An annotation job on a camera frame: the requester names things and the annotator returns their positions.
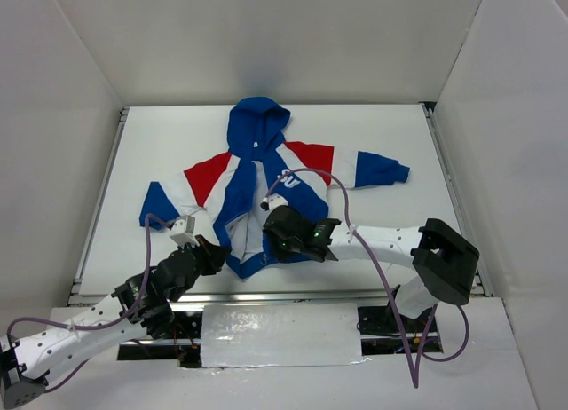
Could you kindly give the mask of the blue red white hooded jacket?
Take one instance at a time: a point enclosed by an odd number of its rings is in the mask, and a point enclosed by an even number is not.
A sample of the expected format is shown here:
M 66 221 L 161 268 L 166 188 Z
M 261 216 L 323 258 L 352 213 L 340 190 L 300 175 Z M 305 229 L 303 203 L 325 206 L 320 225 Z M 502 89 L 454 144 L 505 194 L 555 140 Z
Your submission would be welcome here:
M 337 177 L 348 188 L 394 185 L 410 169 L 380 154 L 288 141 L 291 113 L 267 97 L 242 99 L 232 108 L 226 152 L 150 183 L 139 214 L 141 226 L 163 223 L 204 209 L 228 267 L 247 279 L 276 264 L 263 232 L 266 195 L 279 195 L 312 222 L 327 217 L 327 190 Z

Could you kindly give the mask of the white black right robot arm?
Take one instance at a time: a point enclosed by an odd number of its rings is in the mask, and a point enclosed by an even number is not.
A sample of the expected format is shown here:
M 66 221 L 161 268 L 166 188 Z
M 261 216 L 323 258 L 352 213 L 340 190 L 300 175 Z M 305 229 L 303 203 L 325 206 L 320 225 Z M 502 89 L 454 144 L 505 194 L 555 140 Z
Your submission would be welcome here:
M 369 260 L 414 270 L 414 278 L 395 288 L 394 304 L 385 312 L 396 331 L 408 330 L 435 304 L 469 302 L 479 251 L 440 219 L 429 218 L 418 227 L 384 228 L 334 218 L 312 222 L 279 206 L 268 215 L 263 231 L 280 263 L 303 256 L 319 263 Z

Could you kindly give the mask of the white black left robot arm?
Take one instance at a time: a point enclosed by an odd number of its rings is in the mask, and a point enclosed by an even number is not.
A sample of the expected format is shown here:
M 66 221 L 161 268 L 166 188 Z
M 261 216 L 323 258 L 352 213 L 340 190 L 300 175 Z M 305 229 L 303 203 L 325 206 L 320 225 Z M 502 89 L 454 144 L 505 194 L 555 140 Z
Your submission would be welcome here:
M 108 348 L 145 336 L 160 339 L 175 322 L 175 303 L 201 276 L 221 271 L 229 248 L 203 236 L 177 248 L 156 266 L 128 278 L 90 309 L 65 322 L 46 320 L 38 334 L 17 337 L 13 329 L 34 317 L 18 318 L 1 338 L 1 401 L 5 409 L 24 406 L 56 388 L 65 372 L 77 372 Z

